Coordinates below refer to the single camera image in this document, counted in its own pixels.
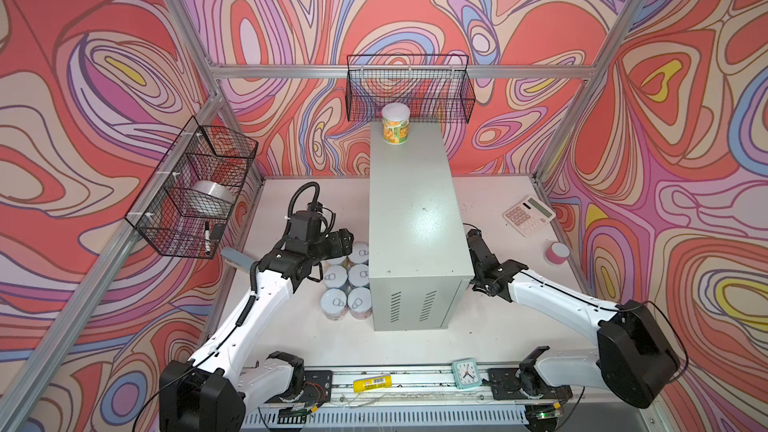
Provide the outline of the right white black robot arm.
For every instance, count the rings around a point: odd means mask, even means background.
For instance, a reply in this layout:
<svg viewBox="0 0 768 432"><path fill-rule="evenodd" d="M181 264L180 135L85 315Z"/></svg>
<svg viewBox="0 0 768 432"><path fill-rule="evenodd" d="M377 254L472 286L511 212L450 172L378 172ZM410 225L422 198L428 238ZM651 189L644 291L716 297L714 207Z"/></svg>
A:
<svg viewBox="0 0 768 432"><path fill-rule="evenodd" d="M514 379L522 394L539 398L566 386L601 388L646 409L676 380L679 356L645 303L598 299L553 282L522 262L501 262L472 225L466 239L473 291L541 312L592 344L579 350L535 348L519 363Z"/></svg>

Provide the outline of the green orange peach can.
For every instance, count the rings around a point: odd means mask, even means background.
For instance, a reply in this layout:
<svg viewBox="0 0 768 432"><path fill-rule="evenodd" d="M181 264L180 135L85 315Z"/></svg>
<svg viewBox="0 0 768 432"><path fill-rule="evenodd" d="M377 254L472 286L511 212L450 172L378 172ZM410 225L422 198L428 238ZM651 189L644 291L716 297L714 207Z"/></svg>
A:
<svg viewBox="0 0 768 432"><path fill-rule="evenodd" d="M384 141L391 145L405 143L409 137L409 107L399 102L389 103L383 107L381 116Z"/></svg>

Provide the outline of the pink label pull-tab can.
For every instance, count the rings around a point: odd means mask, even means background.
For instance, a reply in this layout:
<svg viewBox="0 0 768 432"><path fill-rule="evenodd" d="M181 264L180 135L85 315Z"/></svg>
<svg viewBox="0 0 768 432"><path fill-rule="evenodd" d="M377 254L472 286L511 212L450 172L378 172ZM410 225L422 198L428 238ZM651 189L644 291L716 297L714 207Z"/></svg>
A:
<svg viewBox="0 0 768 432"><path fill-rule="evenodd" d="M321 299L320 308L328 320L341 320L348 312L347 294L342 289L327 289Z"/></svg>

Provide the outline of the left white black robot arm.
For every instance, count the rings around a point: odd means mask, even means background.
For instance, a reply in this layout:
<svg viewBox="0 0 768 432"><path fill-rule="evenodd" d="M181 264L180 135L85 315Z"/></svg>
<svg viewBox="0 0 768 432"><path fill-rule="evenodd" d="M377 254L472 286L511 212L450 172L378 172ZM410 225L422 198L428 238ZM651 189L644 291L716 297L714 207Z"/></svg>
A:
<svg viewBox="0 0 768 432"><path fill-rule="evenodd" d="M162 431L238 431L254 410L277 397L303 401L304 361L273 352L256 368L245 363L268 323L328 259L349 255L354 236L332 230L321 213L293 213L275 246L250 265L250 286L219 329L159 379Z"/></svg>

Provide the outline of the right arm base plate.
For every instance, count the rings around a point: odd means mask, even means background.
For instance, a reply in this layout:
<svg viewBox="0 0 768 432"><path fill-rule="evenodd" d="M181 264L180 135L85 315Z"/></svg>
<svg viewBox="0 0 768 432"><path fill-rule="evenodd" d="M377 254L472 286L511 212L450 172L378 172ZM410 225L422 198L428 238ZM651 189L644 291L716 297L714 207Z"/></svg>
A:
<svg viewBox="0 0 768 432"><path fill-rule="evenodd" d="M491 389L495 400L555 400L568 401L573 397L569 386L547 385L535 371L519 368L491 368L483 384Z"/></svg>

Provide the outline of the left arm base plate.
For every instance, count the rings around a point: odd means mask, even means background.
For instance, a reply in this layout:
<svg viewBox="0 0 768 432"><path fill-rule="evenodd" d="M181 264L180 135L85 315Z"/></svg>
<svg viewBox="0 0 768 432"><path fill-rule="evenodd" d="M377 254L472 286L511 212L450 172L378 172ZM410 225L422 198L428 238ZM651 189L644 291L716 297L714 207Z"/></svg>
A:
<svg viewBox="0 0 768 432"><path fill-rule="evenodd" d="M322 405L332 398L333 372L329 369L317 369L304 372L300 388L292 388L283 394L274 396L267 404L303 403Z"/></svg>

